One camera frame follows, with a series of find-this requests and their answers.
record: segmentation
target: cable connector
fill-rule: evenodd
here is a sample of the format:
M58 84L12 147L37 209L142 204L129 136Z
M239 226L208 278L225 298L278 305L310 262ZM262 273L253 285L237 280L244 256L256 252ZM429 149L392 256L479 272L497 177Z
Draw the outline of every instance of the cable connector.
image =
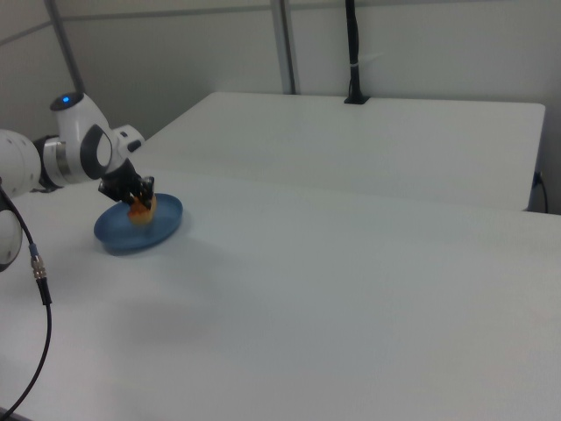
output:
M32 256L32 269L36 281L41 278L46 278L45 263L43 263L43 259L38 254Z
M45 263L43 263L43 259L39 255L37 250L37 245L31 243L29 245L29 252L32 255L32 269L33 269L33 276L35 276L35 282L39 287L39 293L41 294L41 301L43 305L49 305L53 303L51 300L51 293L49 292L49 286L46 283L46 269Z

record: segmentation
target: white table surface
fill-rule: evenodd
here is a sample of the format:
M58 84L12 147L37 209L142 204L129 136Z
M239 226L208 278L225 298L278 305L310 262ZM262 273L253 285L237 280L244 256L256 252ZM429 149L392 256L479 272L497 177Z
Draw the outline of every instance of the white table surface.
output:
M156 168L523 210L544 107L216 93L150 141Z
M187 214L111 256L96 185L18 204L46 260L37 420L551 420L555 216L153 171ZM0 405L39 359L23 253L2 273Z

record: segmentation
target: black pole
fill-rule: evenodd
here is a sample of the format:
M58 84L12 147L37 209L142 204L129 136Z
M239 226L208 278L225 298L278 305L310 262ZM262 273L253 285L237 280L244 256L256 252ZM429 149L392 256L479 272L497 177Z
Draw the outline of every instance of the black pole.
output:
M345 0L347 12L347 36L349 38L349 59L351 63L351 82L349 84L349 96L344 103L355 103L362 105L368 101L368 96L360 92L359 74L359 25L355 15L354 0Z

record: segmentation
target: blue bowl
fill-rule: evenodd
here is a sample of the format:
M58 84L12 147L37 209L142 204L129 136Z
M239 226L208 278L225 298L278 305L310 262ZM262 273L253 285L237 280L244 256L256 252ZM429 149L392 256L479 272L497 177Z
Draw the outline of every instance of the blue bowl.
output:
M172 235L181 224L183 205L175 196L157 193L156 198L156 211L147 225L135 225L129 220L130 207L126 203L106 210L94 226L97 239L111 250L137 250L154 246Z

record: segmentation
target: black cable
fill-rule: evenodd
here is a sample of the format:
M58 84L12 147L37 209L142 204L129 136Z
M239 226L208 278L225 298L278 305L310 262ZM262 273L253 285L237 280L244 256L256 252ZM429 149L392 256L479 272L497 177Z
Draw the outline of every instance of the black cable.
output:
M45 347L43 348L43 354L41 355L41 360L39 362L39 365L37 366L37 369L35 370L35 374L33 375L32 380L29 382L29 385L27 385L27 388L25 389L24 393L19 397L16 403L14 403L13 406L9 408L8 411L2 415L2 417L0 417L0 421L6 421L10 417L10 415L13 414L14 410L16 410L18 406L24 401L24 399L27 397L27 395L35 385L35 382L39 378L39 374L41 373L43 364L45 364L46 354L48 353L49 345L51 344L51 330L53 329L53 320L51 318L51 304L46 304L45 307L46 307L46 339L45 339Z
M0 421L6 421L11 416L11 414L13 414L13 412L18 408L18 406L25 400L27 395L29 395L29 392L32 390L33 386L35 385L35 382L39 378L39 374L41 373L41 370L43 369L43 365L45 364L46 355L49 351L49 346L51 344L51 331L53 329L53 320L52 320L52 316L51 316L51 302L52 302L51 301L51 295L49 293L49 288L48 288L48 285L47 285L47 282L46 282L46 272L45 272L45 267L43 266L43 260L41 259L41 257L39 256L39 253L37 252L37 246L33 242L33 237L31 235L31 233L29 232L29 229L27 228L27 225L25 224L25 221L24 221L23 217L21 216L18 209L16 208L16 205L14 205L14 203L10 200L10 198L8 197L8 195L6 194L4 189L2 188L2 178L0 178L0 196L5 201L6 205L10 209L10 211L12 211L14 213L14 215L16 215L16 218L18 219L18 222L21 225L22 230L24 230L24 232L25 232L25 236L27 237L27 240L29 241L29 249L30 249L30 252L32 254L33 272L35 274L35 278L36 278L36 281L37 281L37 286L39 287L39 292L41 294L41 300L43 302L43 305L45 305L45 307L46 307L46 338L45 338L45 345L43 347L43 353L41 354L41 359L39 361L39 365L37 366L37 369L35 370L35 374L33 375L33 378L31 379L31 381L27 385L27 388L25 388L24 393L22 393L22 395L19 397L19 399L16 401L16 403L14 403L11 406L11 408L9 408L0 417Z

